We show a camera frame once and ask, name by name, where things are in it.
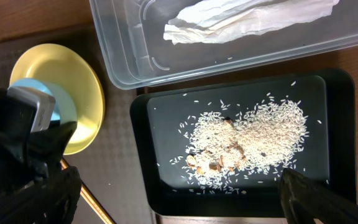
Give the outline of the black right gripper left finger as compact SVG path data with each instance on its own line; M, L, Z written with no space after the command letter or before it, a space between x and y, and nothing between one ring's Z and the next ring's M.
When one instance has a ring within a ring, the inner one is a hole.
M81 191L76 167L16 192L0 195L0 223L71 224Z

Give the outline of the rice and nut scraps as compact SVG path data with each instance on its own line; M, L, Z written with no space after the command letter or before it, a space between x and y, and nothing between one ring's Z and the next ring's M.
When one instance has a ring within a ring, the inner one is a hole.
M324 84L238 85L147 102L158 176L171 194L246 194L284 169L329 178Z

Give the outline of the wooden chopstick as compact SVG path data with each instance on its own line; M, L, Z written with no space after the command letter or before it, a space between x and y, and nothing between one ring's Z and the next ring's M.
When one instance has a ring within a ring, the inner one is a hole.
M110 216L107 210L99 203L98 199L93 195L85 183L81 182L80 196L92 208L97 216L104 224L116 224L114 219Z

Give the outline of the white paper napkin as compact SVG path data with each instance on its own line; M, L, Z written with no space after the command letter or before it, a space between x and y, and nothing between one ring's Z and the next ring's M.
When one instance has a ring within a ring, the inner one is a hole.
M332 14L338 0L203 0L182 9L164 27L172 44L224 44Z

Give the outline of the yellow plastic plate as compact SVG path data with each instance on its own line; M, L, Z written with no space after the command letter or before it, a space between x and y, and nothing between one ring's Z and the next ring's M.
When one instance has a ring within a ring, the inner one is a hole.
M9 84L25 78L55 84L71 96L76 106L77 128L64 154L76 154L87 148L98 134L105 114L103 89L89 64L67 47L40 44L21 55Z

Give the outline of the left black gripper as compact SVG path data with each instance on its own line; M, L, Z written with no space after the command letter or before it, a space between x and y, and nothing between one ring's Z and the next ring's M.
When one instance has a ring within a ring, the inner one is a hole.
M0 195L15 192L29 182L50 178L61 170L63 153L77 128L69 121L32 133L35 108L0 89Z

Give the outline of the light blue plastic bowl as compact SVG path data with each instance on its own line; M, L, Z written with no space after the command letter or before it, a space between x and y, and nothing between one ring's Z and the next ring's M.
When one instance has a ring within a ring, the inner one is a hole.
M55 98L55 108L51 121L66 123L77 121L77 112L74 101L66 90L54 83L36 80L34 78L21 78L9 86L32 88Z

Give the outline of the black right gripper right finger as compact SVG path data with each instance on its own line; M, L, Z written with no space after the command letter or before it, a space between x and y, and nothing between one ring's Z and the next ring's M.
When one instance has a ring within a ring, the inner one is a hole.
M358 205L335 194L293 169L284 169L278 185L288 223L358 224Z

